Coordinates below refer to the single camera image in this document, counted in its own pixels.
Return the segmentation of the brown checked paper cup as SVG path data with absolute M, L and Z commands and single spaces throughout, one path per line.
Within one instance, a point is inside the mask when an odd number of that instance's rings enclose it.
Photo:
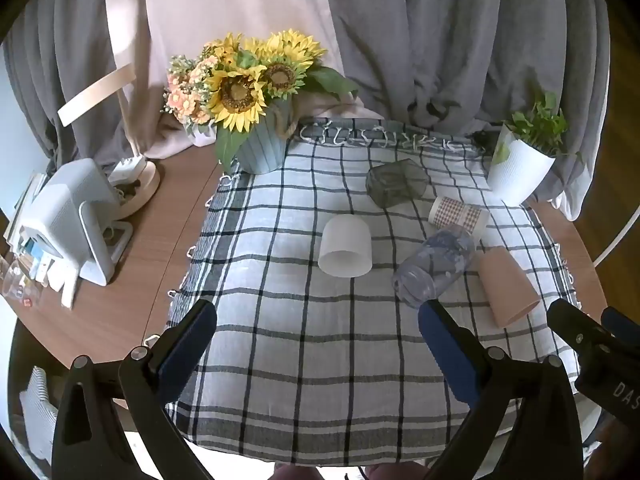
M 453 224 L 461 226 L 472 237 L 479 240 L 488 225 L 489 212 L 486 209 L 461 203 L 450 197 L 438 196 L 428 213 L 427 220 L 436 228 L 446 228 L 446 226 Z

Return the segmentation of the pink paper cup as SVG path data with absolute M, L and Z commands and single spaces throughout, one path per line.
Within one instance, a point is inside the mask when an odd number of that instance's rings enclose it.
M 500 328 L 524 318 L 540 303 L 538 292 L 504 247 L 491 248 L 480 257 L 478 275 Z

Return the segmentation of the white frosted cup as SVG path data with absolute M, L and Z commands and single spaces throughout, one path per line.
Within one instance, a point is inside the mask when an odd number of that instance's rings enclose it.
M 369 226 L 354 214 L 340 214 L 323 229 L 318 266 L 334 278 L 360 278 L 372 269 Z

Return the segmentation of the clear blue patterned glass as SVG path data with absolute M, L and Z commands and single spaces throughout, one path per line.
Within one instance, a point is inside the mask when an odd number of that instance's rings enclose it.
M 398 266 L 393 276 L 397 298 L 413 309 L 437 300 L 468 270 L 475 252 L 474 237 L 462 226 L 438 230 Z

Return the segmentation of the white plant pot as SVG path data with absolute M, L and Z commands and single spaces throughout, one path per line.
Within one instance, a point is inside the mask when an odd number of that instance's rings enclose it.
M 503 125 L 491 159 L 487 183 L 506 206 L 517 207 L 538 188 L 553 163 L 553 157 L 532 148 Z

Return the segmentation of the white desktop device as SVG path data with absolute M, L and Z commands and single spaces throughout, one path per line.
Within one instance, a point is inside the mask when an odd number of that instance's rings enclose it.
M 64 292 L 82 278 L 105 286 L 122 258 L 132 225 L 116 219 L 120 200 L 91 158 L 62 166 L 27 208 L 23 229 L 64 263 Z

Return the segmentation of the green leafy plant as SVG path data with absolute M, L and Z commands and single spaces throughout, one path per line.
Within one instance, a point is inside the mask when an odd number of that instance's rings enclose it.
M 506 162 L 510 148 L 506 145 L 506 136 L 520 140 L 537 152 L 551 158 L 565 156 L 568 151 L 564 143 L 564 134 L 568 131 L 568 122 L 558 97 L 554 92 L 545 91 L 532 108 L 524 112 L 513 112 L 511 118 L 502 124 L 492 163 Z

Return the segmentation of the checked black white tablecloth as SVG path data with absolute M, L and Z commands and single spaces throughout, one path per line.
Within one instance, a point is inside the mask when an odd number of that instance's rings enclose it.
M 368 171 L 406 158 L 426 172 L 423 196 L 376 206 Z M 168 314 L 176 324 L 200 299 L 217 311 L 212 342 L 167 408 L 178 430 L 203 448 L 302 465 L 440 454 L 468 409 L 392 286 L 396 268 L 433 233 L 427 216 L 438 196 L 486 209 L 480 249 L 506 248 L 540 296 L 525 318 L 499 328 L 469 270 L 442 294 L 448 313 L 485 346 L 530 362 L 554 354 L 576 378 L 575 352 L 547 324 L 554 300 L 576 297 L 560 248 L 532 208 L 491 193 L 487 167 L 465 138 L 318 118 L 303 123 L 280 169 L 224 176 Z M 323 229 L 340 214 L 360 217 L 371 232 L 372 269 L 360 278 L 318 266 Z

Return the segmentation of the dark green glass bowl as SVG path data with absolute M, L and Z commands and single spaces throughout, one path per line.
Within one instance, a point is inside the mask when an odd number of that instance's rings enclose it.
M 366 179 L 367 194 L 383 209 L 417 200 L 423 196 L 426 185 L 426 172 L 408 158 L 375 166 Z

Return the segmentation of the blue ribbed flower pot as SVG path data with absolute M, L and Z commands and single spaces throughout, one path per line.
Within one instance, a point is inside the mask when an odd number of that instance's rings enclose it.
M 269 174 L 284 163 L 288 139 L 297 127 L 292 103 L 272 101 L 259 124 L 235 154 L 240 168 L 248 174 Z

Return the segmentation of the grey curtain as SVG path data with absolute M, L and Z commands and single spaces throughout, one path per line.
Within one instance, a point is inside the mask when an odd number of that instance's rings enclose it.
M 133 150 L 167 158 L 209 139 L 196 106 L 162 114 L 169 59 L 229 32 L 296 29 L 358 87 L 305 96 L 304 115 L 384 117 L 450 136 L 558 96 L 565 153 L 537 200 L 578 218 L 593 179 L 610 79 L 604 0 L 1 0 L 1 58 L 52 167 Z

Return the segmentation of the pink peach flower bunch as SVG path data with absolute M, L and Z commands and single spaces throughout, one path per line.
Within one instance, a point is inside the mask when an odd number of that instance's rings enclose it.
M 215 55 L 187 58 L 174 55 L 169 60 L 162 112 L 177 119 L 189 136 L 214 136 L 215 127 L 208 101 L 213 90 L 206 80 L 218 65 Z

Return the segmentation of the sunflower bouquet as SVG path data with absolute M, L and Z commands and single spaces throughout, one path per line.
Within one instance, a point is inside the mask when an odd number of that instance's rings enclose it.
M 354 98 L 357 85 L 322 58 L 326 49 L 314 36 L 295 29 L 273 32 L 266 39 L 228 34 L 204 44 L 200 59 L 213 56 L 204 80 L 206 110 L 216 126 L 216 154 L 229 170 L 250 135 L 265 125 L 278 104 L 299 92 Z

